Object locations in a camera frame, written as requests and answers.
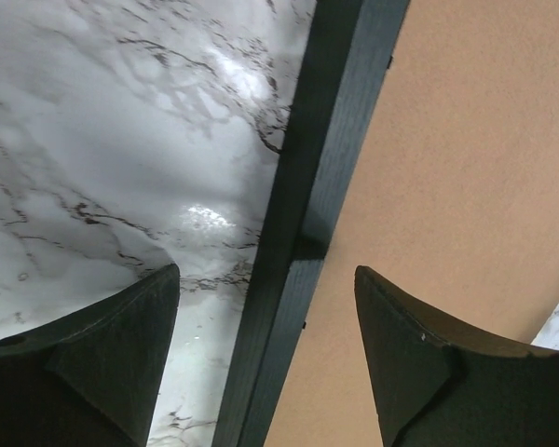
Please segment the black picture frame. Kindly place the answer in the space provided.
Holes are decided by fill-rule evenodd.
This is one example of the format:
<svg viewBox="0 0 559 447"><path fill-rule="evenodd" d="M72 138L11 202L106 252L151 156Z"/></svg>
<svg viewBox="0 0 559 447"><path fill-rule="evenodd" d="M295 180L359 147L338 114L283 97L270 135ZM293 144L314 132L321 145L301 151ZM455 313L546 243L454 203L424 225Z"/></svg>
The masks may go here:
<svg viewBox="0 0 559 447"><path fill-rule="evenodd" d="M316 5L214 447L266 440L407 8Z"/></svg>

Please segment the brown backing board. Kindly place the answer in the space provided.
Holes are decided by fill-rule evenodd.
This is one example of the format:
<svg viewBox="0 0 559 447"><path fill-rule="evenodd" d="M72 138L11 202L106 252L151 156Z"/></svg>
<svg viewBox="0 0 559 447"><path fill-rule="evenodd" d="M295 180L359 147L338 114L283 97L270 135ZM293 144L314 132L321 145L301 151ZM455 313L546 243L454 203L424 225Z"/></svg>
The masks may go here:
<svg viewBox="0 0 559 447"><path fill-rule="evenodd" d="M559 1L414 1L266 437L381 442L354 271L531 342L559 303Z"/></svg>

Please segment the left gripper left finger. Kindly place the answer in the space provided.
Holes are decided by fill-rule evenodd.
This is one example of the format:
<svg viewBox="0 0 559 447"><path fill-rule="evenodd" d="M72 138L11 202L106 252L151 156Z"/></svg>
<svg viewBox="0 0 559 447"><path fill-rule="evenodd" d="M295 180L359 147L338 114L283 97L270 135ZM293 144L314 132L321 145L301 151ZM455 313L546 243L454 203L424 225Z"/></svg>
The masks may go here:
<svg viewBox="0 0 559 447"><path fill-rule="evenodd" d="M169 264L0 340L0 446L144 446L179 298Z"/></svg>

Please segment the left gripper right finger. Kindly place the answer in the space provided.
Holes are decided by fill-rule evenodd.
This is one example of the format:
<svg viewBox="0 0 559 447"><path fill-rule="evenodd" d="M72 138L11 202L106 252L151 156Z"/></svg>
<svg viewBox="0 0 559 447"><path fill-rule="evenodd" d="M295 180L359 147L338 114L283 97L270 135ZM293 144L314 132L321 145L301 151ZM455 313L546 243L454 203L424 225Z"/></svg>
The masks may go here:
<svg viewBox="0 0 559 447"><path fill-rule="evenodd" d="M386 446L559 446L559 351L455 318L372 268L355 300Z"/></svg>

